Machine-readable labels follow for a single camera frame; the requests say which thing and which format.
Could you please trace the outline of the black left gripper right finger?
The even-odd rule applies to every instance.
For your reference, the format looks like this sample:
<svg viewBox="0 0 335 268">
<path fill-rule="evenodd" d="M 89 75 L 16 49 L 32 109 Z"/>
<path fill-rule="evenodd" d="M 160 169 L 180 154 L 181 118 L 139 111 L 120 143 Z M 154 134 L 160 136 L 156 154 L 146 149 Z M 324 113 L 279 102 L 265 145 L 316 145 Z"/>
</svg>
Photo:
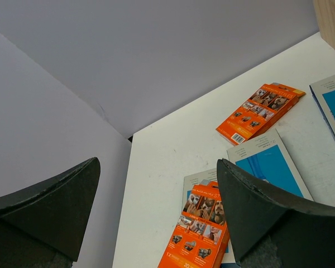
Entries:
<svg viewBox="0 0 335 268">
<path fill-rule="evenodd" d="M 226 159 L 218 187 L 241 267 L 335 267 L 335 207 L 262 181 Z"/>
</svg>

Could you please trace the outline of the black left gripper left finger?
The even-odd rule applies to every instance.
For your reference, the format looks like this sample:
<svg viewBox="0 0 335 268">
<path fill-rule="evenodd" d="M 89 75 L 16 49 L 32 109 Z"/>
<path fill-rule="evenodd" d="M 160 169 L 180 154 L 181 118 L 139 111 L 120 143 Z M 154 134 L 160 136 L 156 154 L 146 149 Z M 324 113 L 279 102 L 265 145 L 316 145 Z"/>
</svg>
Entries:
<svg viewBox="0 0 335 268">
<path fill-rule="evenodd" d="M 101 173 L 98 158 L 0 197 L 0 267 L 72 267 Z"/>
</svg>

